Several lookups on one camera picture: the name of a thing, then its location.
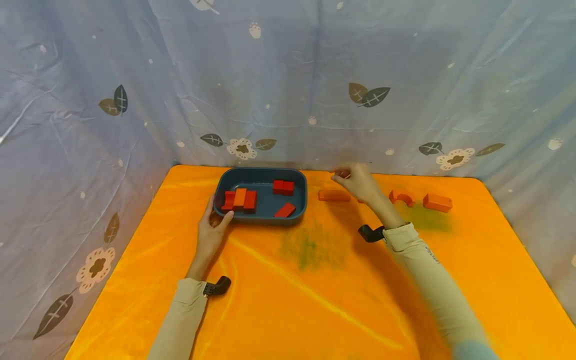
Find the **fabric backdrop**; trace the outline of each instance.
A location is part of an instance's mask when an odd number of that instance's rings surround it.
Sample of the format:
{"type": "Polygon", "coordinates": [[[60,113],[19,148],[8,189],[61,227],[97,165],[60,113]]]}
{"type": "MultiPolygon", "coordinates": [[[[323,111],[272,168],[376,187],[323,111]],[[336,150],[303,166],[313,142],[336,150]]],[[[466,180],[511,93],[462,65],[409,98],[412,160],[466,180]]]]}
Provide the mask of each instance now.
{"type": "Polygon", "coordinates": [[[480,178],[576,319],[574,0],[6,0],[0,26],[1,359],[63,357],[176,162],[480,178]]]}

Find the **red wooden block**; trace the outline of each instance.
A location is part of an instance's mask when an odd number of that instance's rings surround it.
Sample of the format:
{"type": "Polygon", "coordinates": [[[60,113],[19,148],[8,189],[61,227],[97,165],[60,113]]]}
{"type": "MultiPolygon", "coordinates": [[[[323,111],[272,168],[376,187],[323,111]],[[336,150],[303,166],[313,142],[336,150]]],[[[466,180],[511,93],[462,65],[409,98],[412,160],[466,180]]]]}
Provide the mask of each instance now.
{"type": "Polygon", "coordinates": [[[426,194],[424,196],[424,200],[422,201],[423,205],[427,209],[432,209],[436,211],[441,211],[443,213],[447,213],[452,209],[452,199],[447,198],[445,196],[440,196],[436,194],[426,194]]]}
{"type": "Polygon", "coordinates": [[[409,191],[394,189],[388,195],[388,199],[394,204],[397,200],[403,201],[408,207],[414,206],[416,197],[409,191]]]}
{"type": "Polygon", "coordinates": [[[246,214],[253,214],[256,212],[256,191],[248,190],[246,192],[246,200],[244,201],[244,212],[246,214]]]}
{"type": "Polygon", "coordinates": [[[284,181],[274,180],[272,183],[272,194],[282,195],[284,194],[284,181]]]}
{"type": "Polygon", "coordinates": [[[296,210],[294,205],[292,205],[291,203],[286,203],[286,204],[284,204],[284,206],[282,206],[282,208],[280,210],[278,210],[278,212],[276,214],[274,214],[274,217],[275,218],[287,218],[290,215],[292,215],[294,210],[296,210]]]}
{"type": "Polygon", "coordinates": [[[294,182],[284,181],[284,196],[294,196],[294,182]]]}
{"type": "Polygon", "coordinates": [[[234,195],[234,210],[241,210],[244,207],[244,202],[246,201],[246,189],[236,188],[236,194],[234,195]]]}
{"type": "Polygon", "coordinates": [[[224,205],[222,206],[222,211],[224,210],[232,210],[234,208],[234,196],[236,195],[235,191],[226,191],[224,192],[224,205]]]}

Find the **beige sleeve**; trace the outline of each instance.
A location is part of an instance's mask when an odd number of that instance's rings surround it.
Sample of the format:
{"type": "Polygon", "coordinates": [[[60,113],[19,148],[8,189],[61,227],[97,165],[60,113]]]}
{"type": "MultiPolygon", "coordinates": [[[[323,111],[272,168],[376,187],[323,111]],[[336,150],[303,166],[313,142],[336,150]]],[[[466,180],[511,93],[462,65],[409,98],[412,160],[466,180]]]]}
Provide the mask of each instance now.
{"type": "Polygon", "coordinates": [[[394,259],[411,276],[428,304],[442,338],[452,347],[465,340],[488,345],[474,312],[436,259],[428,245],[408,223],[384,231],[385,242],[394,259]]]}
{"type": "Polygon", "coordinates": [[[188,360],[196,331],[204,315],[206,282],[178,281],[176,294],[148,353],[148,360],[188,360]]]}

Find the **blue plastic tray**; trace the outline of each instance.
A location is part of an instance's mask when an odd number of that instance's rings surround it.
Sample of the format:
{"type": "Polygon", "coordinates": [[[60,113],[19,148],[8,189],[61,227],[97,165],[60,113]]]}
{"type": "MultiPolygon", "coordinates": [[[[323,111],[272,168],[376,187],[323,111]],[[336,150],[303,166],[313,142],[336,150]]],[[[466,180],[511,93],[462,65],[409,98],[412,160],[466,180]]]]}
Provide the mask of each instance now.
{"type": "Polygon", "coordinates": [[[306,177],[300,171],[292,169],[274,168],[233,168],[222,174],[216,196],[214,199],[214,211],[224,216],[225,211],[220,208],[225,202],[225,192],[234,191],[236,188],[256,190],[256,212],[244,214],[236,211],[234,222],[253,223],[259,225],[290,226],[296,224],[304,215],[308,202],[308,187],[306,177]],[[272,182],[284,180],[294,182],[294,196],[272,194],[272,182]],[[284,204],[291,203],[296,207],[294,213],[287,218],[275,218],[274,214],[284,204]]]}

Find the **cuff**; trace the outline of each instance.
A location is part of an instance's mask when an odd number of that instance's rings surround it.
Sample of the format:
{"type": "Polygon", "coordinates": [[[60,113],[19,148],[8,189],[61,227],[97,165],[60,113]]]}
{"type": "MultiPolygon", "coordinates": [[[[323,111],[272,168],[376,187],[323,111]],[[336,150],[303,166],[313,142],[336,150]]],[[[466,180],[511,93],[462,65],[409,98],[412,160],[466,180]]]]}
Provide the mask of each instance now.
{"type": "Polygon", "coordinates": [[[203,292],[205,287],[205,281],[197,281],[190,278],[179,280],[174,301],[192,305],[198,297],[204,296],[203,292]]]}
{"type": "Polygon", "coordinates": [[[411,222],[396,229],[384,230],[382,233],[386,243],[396,252],[415,245],[419,240],[418,232],[414,229],[414,225],[411,222]]]}

